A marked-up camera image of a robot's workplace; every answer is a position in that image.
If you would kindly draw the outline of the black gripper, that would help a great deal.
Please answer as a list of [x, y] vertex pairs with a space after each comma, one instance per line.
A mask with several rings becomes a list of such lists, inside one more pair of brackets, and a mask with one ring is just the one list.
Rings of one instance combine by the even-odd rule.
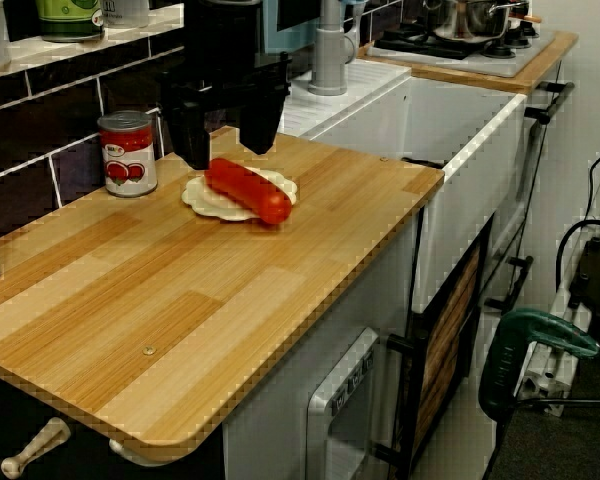
[[183, 3], [183, 60], [161, 76], [160, 107], [174, 153], [194, 170], [209, 168], [209, 111], [239, 110], [239, 139], [253, 153], [273, 146], [290, 58], [264, 52], [263, 7], [262, 1]]

